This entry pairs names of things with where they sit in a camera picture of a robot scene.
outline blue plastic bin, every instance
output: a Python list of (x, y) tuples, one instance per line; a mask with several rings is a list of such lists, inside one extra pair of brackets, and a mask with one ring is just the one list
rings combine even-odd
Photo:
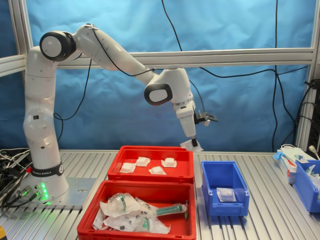
[[(202, 161), (202, 192), (209, 216), (247, 216), (249, 190), (234, 161)], [(236, 202), (221, 202), (217, 188), (233, 189)]]
[(318, 200), (319, 191), (306, 174), (306, 169), (312, 165), (315, 165), (312, 171), (320, 174), (320, 161), (308, 161), (308, 163), (295, 161), (296, 174), (294, 187), (307, 211), (310, 213), (320, 213), (320, 200)]

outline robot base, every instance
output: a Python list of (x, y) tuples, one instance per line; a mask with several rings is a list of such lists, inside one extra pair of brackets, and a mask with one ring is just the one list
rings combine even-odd
[(96, 178), (79, 178), (79, 177), (66, 177), (69, 184), (68, 191), (63, 195), (48, 200), (44, 204), (33, 203), (29, 205), (31, 208), (47, 208), (48, 205), (54, 206), (55, 209), (75, 209), (80, 210), (88, 201), (88, 195), (94, 187)]

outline ribbed metal surface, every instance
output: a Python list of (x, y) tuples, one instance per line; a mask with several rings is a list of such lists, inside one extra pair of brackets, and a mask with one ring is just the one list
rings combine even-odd
[[(97, 178), (88, 207), (117, 151), (62, 150), (68, 177)], [(236, 161), (250, 190), (247, 217), (208, 217), (200, 161)], [(295, 189), (286, 183), (269, 153), (202, 152), (194, 154), (197, 239), (199, 240), (320, 240), (320, 214), (309, 214)], [(0, 213), (9, 240), (76, 240), (84, 210), (11, 208)]]

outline green led light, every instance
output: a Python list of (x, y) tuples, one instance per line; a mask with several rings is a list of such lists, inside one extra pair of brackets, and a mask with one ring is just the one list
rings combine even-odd
[(42, 182), (42, 183), (41, 183), (41, 186), (42, 186), (42, 191), (43, 191), (43, 193), (44, 193), (45, 198), (48, 199), (48, 198), (49, 198), (49, 195), (48, 195), (48, 193), (47, 193), (46, 185)]

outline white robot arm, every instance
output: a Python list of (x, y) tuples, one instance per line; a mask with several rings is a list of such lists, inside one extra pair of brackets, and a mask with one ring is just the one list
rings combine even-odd
[(199, 144), (195, 128), (199, 118), (195, 115), (193, 94), (184, 68), (169, 67), (158, 75), (90, 23), (74, 34), (48, 32), (41, 38), (40, 46), (30, 49), (25, 70), (23, 129), (32, 156), (32, 172), (23, 179), (20, 188), (29, 186), (32, 194), (39, 191), (36, 202), (47, 202), (68, 190), (53, 119), (56, 70), (60, 62), (74, 60), (81, 54), (107, 70), (120, 70), (146, 84), (144, 97), (149, 104), (157, 106), (171, 101), (192, 146)]

